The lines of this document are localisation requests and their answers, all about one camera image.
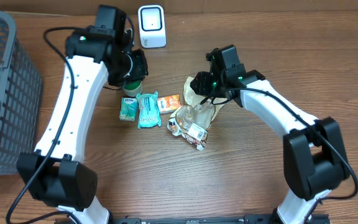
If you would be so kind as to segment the green lid jar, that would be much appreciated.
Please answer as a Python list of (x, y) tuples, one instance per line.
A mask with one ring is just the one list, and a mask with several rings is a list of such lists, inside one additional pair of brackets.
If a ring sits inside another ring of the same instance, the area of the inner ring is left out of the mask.
[(132, 97), (132, 98), (135, 98), (137, 94), (141, 94), (143, 90), (144, 87), (140, 80), (133, 83), (126, 84), (124, 87), (124, 93), (128, 97)]

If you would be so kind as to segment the brown bread snack bag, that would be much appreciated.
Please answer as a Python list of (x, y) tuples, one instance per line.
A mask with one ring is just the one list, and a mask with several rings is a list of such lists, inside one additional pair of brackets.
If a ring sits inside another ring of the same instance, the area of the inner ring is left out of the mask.
[(183, 86), (184, 105), (169, 117), (167, 128), (176, 137), (182, 137), (199, 151), (207, 145), (211, 123), (224, 105), (225, 98), (217, 98), (214, 104), (207, 100), (201, 105), (204, 96), (197, 95), (190, 87), (193, 77), (188, 77)]

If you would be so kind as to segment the small teal tissue pack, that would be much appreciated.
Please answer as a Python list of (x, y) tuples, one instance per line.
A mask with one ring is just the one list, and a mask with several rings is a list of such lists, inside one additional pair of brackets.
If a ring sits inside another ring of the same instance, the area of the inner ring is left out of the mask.
[(138, 109), (136, 98), (122, 98), (119, 119), (121, 121), (135, 121)]

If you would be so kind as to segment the orange tissue pack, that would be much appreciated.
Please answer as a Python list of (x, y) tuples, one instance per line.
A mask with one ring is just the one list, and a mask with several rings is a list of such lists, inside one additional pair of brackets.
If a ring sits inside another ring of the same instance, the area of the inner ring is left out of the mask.
[(180, 96), (171, 95), (160, 97), (157, 100), (157, 104), (160, 114), (172, 113), (181, 106)]

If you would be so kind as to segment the teal wet wipes pack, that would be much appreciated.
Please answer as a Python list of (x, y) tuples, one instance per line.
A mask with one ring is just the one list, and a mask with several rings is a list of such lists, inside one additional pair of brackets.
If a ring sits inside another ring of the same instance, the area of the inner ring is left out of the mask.
[(158, 108), (158, 92), (153, 94), (145, 93), (136, 95), (139, 105), (139, 121), (138, 128), (152, 128), (154, 126), (161, 127), (162, 120)]

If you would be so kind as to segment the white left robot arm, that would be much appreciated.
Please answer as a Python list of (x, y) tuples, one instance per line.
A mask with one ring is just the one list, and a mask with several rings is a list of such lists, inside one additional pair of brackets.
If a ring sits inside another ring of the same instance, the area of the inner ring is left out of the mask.
[(48, 126), (33, 152), (21, 153), (17, 170), (24, 191), (67, 215), (73, 223), (112, 223), (96, 197), (98, 177), (86, 167), (85, 142), (102, 89), (136, 96), (148, 75), (141, 49), (134, 49), (134, 25), (114, 6), (101, 5), (95, 23), (72, 27), (60, 57), (65, 72)]

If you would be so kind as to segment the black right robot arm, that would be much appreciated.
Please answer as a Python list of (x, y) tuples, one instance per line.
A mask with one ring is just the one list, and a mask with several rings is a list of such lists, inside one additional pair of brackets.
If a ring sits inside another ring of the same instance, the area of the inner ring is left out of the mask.
[(347, 160), (340, 127), (318, 119), (286, 100), (258, 71), (246, 71), (234, 45), (206, 54), (207, 72), (190, 86), (206, 99), (226, 98), (264, 121), (283, 142), (283, 171), (289, 191), (270, 215), (245, 215), (244, 223), (329, 223), (315, 215), (317, 205), (355, 173)]

